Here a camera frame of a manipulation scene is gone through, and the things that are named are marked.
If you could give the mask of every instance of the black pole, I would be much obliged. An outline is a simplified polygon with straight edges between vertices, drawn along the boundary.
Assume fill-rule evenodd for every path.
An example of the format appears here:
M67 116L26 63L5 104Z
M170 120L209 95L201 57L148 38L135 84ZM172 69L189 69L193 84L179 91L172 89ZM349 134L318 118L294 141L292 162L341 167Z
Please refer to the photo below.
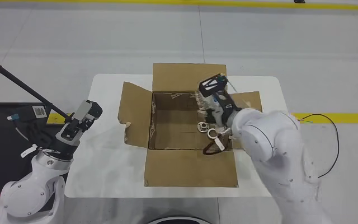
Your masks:
M6 69L4 69L2 66L0 66L0 73L3 74L6 78L8 78L9 80L11 80L13 83L15 83L16 85L20 86L21 88L23 88L26 92L28 92L29 94L31 94L32 96L35 96L38 100L40 100L41 102L43 102L46 106L49 106L51 109L53 109L54 111L56 111L57 113L59 113L61 116L63 116L64 118L68 118L68 115L66 113L64 113L62 110L60 110L58 107L56 107L55 105L53 105L50 101L48 101L47 99L43 98L40 94L38 94L35 90L33 90L30 86L26 85L25 83L23 83L21 80L19 80L18 78L16 78L13 74L11 74L9 71L7 71Z

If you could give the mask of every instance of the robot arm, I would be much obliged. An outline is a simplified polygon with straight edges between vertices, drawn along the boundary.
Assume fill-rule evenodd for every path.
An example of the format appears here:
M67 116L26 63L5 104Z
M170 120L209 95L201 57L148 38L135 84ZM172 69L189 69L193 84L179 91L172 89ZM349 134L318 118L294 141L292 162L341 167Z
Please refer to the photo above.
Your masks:
M227 83L222 74L200 82L197 103L206 110L206 122L240 141L279 206L283 224L331 224L317 201L318 176L299 122L282 111L265 114L236 107Z
M83 101L76 113L65 121L49 148L34 145L33 150L27 150L40 152L31 160L31 173L4 186L0 197L1 223L62 222L65 182L61 175L69 171L82 134L101 114L102 109L96 102ZM52 210L39 213L54 193Z

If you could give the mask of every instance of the open cardboard box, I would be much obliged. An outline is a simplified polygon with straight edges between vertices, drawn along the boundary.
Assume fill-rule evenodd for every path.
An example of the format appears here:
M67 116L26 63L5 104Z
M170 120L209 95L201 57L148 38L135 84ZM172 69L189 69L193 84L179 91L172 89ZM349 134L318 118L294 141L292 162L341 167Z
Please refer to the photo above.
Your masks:
M197 129L204 117L194 91L218 73L226 74L226 66L154 63L153 92L124 82L118 120L126 124L126 144L148 149L145 186L238 187L233 150L203 155L210 139ZM240 107L262 110L258 92L232 98Z

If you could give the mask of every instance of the floor seam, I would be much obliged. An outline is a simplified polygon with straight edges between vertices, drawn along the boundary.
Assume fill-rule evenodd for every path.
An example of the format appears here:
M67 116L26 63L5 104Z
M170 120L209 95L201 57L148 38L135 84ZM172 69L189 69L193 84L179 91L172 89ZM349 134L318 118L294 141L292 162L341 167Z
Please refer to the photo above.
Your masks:
M8 54L8 53L10 52L10 50L12 49L12 47L13 47L13 45L15 44L15 42L16 42L18 36L20 36L20 33L21 33L23 27L24 27L25 24L28 22L28 20L29 20L29 18L30 18L30 15L32 14L32 10L34 10L35 7L36 7L36 5L34 5L34 6L31 8L29 15L27 15L26 20L23 22L23 24L22 24L22 26L21 26L21 28L20 28L18 34L16 35L16 37L14 38L13 42L11 43L9 49L8 49L7 52L5 53L4 58L2 59L1 63L4 63L7 54Z
M202 28L201 28L201 17L200 17L200 6L197 6L199 9L199 21L200 21L200 33L201 33L201 47L202 47L202 58L205 63L205 54L204 54L204 41L202 40Z
M222 223L222 220L220 218L220 206L219 206L219 198L216 198L218 200L218 214L219 214L219 224Z

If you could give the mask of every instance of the table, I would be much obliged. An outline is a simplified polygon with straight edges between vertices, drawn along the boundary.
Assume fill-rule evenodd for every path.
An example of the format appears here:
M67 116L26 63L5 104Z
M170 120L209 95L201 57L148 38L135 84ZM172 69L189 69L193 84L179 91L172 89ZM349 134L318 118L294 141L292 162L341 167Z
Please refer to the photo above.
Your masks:
M280 83L275 77L229 76L239 92L259 91L264 112L287 111ZM151 74L98 74L89 100L103 114L85 132L74 154L65 195L76 198L194 198L270 197L250 157L235 150L239 188L144 187L146 148L124 144L124 125L117 119L123 82L152 89ZM234 93L228 85L228 92Z

